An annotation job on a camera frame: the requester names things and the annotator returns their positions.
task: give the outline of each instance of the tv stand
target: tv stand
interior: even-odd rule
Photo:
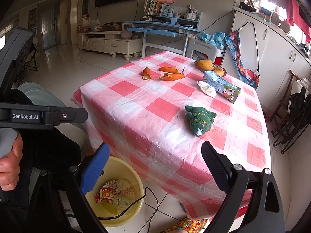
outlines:
[[[110,53],[115,57],[117,53],[124,54],[126,60],[138,57],[142,50],[142,39],[122,39],[122,31],[96,31],[78,33],[79,49]]]

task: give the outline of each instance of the kettlebell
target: kettlebell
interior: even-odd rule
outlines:
[[[127,29],[124,28],[125,25],[133,25],[132,23],[123,23],[122,24],[122,32],[121,32],[121,38],[123,39],[130,39],[133,36],[133,32],[128,31]]]

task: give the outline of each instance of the pink plush toy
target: pink plush toy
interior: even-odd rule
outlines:
[[[171,4],[174,3],[173,0],[158,0],[159,3],[167,3],[167,4]]]

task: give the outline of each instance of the white tile floor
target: white tile floor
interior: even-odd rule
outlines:
[[[72,107],[76,105],[71,102],[70,97],[81,85],[128,62],[123,55],[112,58],[110,54],[87,52],[71,45],[50,48],[39,53],[36,60],[39,71],[28,71],[24,82],[33,81],[40,84],[67,106]],[[282,155],[280,147],[273,148],[273,137],[270,133],[272,128],[272,124],[269,123],[272,171],[281,194],[285,218],[287,218],[291,185],[289,155],[288,153]],[[160,203],[159,211],[151,221],[150,233],[160,233],[186,216],[177,199],[147,180],[142,179],[142,182],[145,187],[153,190]],[[108,232],[146,233],[150,217],[156,208],[156,201],[153,195],[148,193],[144,202],[141,212],[134,220],[125,226],[107,228]],[[240,221],[237,220],[232,229],[237,228]]]

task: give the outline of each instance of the blue gripper pad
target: blue gripper pad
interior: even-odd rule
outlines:
[[[82,173],[80,190],[83,195],[86,195],[87,192],[93,190],[96,181],[108,161],[109,155],[109,146],[102,143],[93,155],[92,161]]]

